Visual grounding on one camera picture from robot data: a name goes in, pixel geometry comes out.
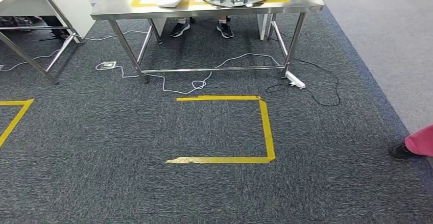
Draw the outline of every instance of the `carpet floor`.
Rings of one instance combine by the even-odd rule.
[[[296,15],[279,15],[292,35]],[[143,67],[214,67],[244,53],[272,55],[277,41],[260,41],[254,16],[234,16],[235,37],[223,39],[216,20],[199,17],[179,38],[151,41]],[[145,31],[144,20],[119,21],[123,31]],[[112,35],[97,22],[89,38]],[[57,40],[48,32],[9,33],[31,56],[47,55]],[[398,161],[387,147],[406,135],[384,114],[325,13],[308,14],[296,57],[335,73],[342,103],[325,107],[310,93],[289,87],[276,70],[215,72],[190,95],[122,79],[119,69],[97,71],[117,61],[135,75],[116,38],[71,45],[53,69],[50,84],[30,66],[0,72],[0,101],[34,98],[0,150],[2,223],[433,223],[433,179],[425,159]],[[139,52],[144,34],[127,40]],[[21,60],[0,43],[1,64]],[[227,66],[269,65],[247,56]],[[338,102],[336,78],[300,61],[291,70],[324,104]],[[165,74],[166,89],[189,91],[206,72]],[[168,164],[198,156],[264,156],[257,101],[177,102],[197,95],[259,95],[267,103],[276,159],[267,164]],[[0,107],[0,129],[19,107]],[[395,113],[388,108],[389,114]]]

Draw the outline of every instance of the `floor outlet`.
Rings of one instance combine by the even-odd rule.
[[[116,67],[116,63],[117,62],[103,62],[101,64],[101,70],[113,69],[114,67]]]

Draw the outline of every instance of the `gray floor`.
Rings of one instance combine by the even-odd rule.
[[[295,17],[279,17],[284,33],[291,34]],[[275,41],[259,41],[251,31],[255,17],[236,16],[236,37],[229,40],[214,24],[198,18],[180,38],[165,34],[163,45],[151,43],[146,65],[212,67],[245,52],[281,60]],[[121,26],[147,25],[137,20]],[[106,22],[97,22],[89,37],[111,34]],[[25,45],[45,35],[10,37]],[[137,53],[143,34],[131,33],[128,40]],[[27,51],[38,56],[61,45],[42,44],[29,44]],[[215,73],[194,94],[261,95],[276,153],[270,164],[165,164],[178,156],[263,155],[257,103],[180,103],[179,95],[161,91],[161,79],[144,85],[121,79],[119,70],[96,71],[102,61],[115,60],[134,74],[115,38],[74,45],[65,54],[53,70],[60,86],[25,65],[1,73],[1,100],[35,98],[0,150],[0,219],[6,223],[433,222],[427,162],[387,156],[386,148],[407,132],[396,133],[387,121],[369,89],[374,84],[359,76],[324,13],[308,16],[297,57],[338,75],[340,106],[320,106],[296,88],[265,93],[282,82],[275,71]],[[3,44],[0,59],[19,62]],[[229,65],[268,62],[244,58]],[[321,102],[336,102],[333,76],[299,61],[292,70]],[[168,74],[167,85],[188,90],[191,80],[206,76]],[[2,115],[16,112],[9,109]]]
[[[431,1],[325,0],[410,132],[433,123]]]

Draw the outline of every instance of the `black sneaker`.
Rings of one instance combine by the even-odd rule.
[[[415,156],[419,156],[417,154],[412,153],[411,151],[409,151],[409,149],[407,149],[406,145],[404,145],[404,143],[395,145],[393,147],[391,147],[389,149],[390,155],[393,158],[396,159],[408,159],[408,158],[412,158]]]
[[[228,38],[232,38],[232,37],[234,36],[233,32],[232,32],[231,29],[230,29],[230,26],[227,25],[227,23],[221,23],[221,22],[218,22],[218,25],[216,26],[216,29],[217,29],[218,31],[220,31],[220,32],[221,32],[221,35],[222,35],[224,38],[226,38],[226,39],[228,39]]]
[[[170,36],[179,37],[183,34],[183,31],[188,30],[188,29],[189,29],[188,23],[185,23],[185,24],[177,23],[175,28],[173,29],[172,33],[170,34]]]

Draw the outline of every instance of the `person's leg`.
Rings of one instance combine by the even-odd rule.
[[[433,157],[433,125],[406,137],[404,144],[414,154]]]
[[[219,16],[216,29],[221,32],[224,38],[232,38],[234,36],[230,26],[227,24],[227,16]]]
[[[170,36],[172,37],[179,37],[183,34],[185,30],[188,30],[190,28],[189,24],[186,22],[186,18],[177,18],[177,24],[173,28],[172,33]]]
[[[404,143],[390,148],[390,155],[398,159],[419,155],[433,157],[433,125],[406,137]]]

